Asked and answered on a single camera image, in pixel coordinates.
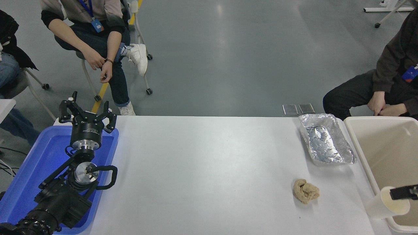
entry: gray floor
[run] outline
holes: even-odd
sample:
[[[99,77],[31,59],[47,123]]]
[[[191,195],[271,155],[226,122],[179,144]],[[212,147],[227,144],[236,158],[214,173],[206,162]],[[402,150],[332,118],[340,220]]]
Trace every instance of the gray floor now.
[[[283,117],[282,104],[312,103],[323,112],[322,97],[353,76],[372,69],[407,13],[396,13],[379,29],[386,13],[365,13],[379,0],[147,1],[140,8],[141,31],[154,60],[147,96],[135,67],[124,59],[129,93],[138,115]],[[35,62],[34,71],[51,89],[35,85],[58,116],[74,90],[78,104],[94,100],[80,60],[54,41],[40,20],[38,1],[0,0],[0,9],[20,24],[18,45]],[[98,80],[98,73],[91,73]],[[52,119],[29,90],[16,107],[42,131]],[[110,100],[108,90],[104,100]],[[355,115],[370,115],[365,107]],[[2,147],[28,152],[19,138],[0,130]],[[0,159],[19,167],[25,156],[4,150]],[[10,177],[0,174],[0,191]]]

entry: id badge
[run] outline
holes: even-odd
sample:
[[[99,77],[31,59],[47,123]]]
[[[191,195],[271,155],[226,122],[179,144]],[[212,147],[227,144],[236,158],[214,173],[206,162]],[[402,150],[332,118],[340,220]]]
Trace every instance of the id badge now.
[[[418,75],[418,69],[415,69],[414,66],[408,68],[408,70],[402,75],[402,79],[405,82],[410,83]]]
[[[105,30],[103,25],[100,23],[100,21],[98,19],[93,19],[92,25],[93,25],[94,29],[96,30],[96,32],[98,32],[98,33]]]

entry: wrist bracelet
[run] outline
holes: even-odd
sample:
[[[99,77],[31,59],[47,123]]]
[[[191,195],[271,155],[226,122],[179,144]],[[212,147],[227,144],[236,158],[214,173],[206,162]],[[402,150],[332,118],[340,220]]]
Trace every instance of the wrist bracelet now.
[[[110,60],[110,59],[105,59],[104,61],[105,61],[105,62],[106,62],[106,61],[109,61],[110,63],[112,63],[112,64],[113,64],[113,61],[112,61],[112,60]]]

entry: person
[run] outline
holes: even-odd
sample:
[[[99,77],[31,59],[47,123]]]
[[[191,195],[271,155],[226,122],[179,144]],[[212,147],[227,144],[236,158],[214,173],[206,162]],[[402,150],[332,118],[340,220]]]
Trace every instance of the person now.
[[[376,69],[355,76],[323,98],[326,113],[344,120],[350,108],[366,105],[374,116],[418,119],[418,8],[385,46]]]
[[[64,20],[62,6],[68,19]],[[144,44],[130,44],[120,0],[40,0],[41,19],[58,44],[83,53],[92,69],[101,69],[100,82],[108,82],[121,115],[135,115],[128,96],[121,59],[127,56],[144,76],[148,59]]]
[[[15,33],[19,27],[15,19],[0,10],[0,88],[13,86],[18,76],[26,76],[21,68],[36,69],[29,56],[19,47]],[[22,137],[29,145],[33,145],[39,136],[39,131],[33,128],[32,123],[22,113],[13,108],[0,123],[0,128],[12,135]]]

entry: aluminum foil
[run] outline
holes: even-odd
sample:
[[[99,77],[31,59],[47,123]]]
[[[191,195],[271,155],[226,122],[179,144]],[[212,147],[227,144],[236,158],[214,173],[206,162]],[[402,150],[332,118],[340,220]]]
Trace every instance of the aluminum foil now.
[[[356,162],[356,156],[333,115],[305,114],[299,116],[299,120],[300,132],[315,165]]]

